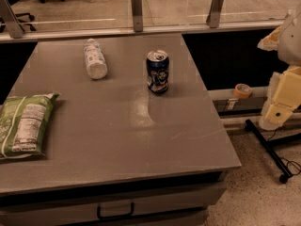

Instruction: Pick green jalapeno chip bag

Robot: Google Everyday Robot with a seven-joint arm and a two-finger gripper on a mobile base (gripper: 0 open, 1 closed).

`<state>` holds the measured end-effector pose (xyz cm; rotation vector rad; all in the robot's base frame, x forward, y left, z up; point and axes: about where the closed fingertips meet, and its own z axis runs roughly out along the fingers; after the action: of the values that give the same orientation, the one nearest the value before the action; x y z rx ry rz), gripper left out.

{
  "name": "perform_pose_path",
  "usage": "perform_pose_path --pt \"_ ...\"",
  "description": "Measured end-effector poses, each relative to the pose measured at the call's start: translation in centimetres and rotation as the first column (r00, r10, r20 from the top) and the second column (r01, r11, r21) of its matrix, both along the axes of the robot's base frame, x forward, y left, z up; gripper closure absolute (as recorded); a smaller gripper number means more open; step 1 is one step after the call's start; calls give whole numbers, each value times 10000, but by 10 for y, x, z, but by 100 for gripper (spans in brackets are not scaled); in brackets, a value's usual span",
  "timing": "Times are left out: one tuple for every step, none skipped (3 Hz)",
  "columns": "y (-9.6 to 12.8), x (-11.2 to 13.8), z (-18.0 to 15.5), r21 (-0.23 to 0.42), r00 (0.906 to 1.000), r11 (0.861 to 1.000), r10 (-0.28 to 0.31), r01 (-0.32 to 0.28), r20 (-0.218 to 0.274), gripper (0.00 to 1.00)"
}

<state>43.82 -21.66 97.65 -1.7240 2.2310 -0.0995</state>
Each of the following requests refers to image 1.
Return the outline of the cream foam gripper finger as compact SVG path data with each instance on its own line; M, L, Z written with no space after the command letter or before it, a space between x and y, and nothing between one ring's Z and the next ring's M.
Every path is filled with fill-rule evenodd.
M280 81L281 74L277 72L273 72L270 81L269 81L269 86L267 90L267 101L269 103L272 103L273 97L276 93L278 83Z
M269 35L260 40L257 47L265 51L276 51L278 48L281 27L274 29Z

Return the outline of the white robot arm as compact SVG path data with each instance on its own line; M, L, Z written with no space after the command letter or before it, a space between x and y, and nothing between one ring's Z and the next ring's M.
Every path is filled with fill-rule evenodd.
M261 39L258 47L277 51L278 59L289 65L283 73L273 72L261 111L260 128L273 131L301 105L301 4L289 10L284 23Z

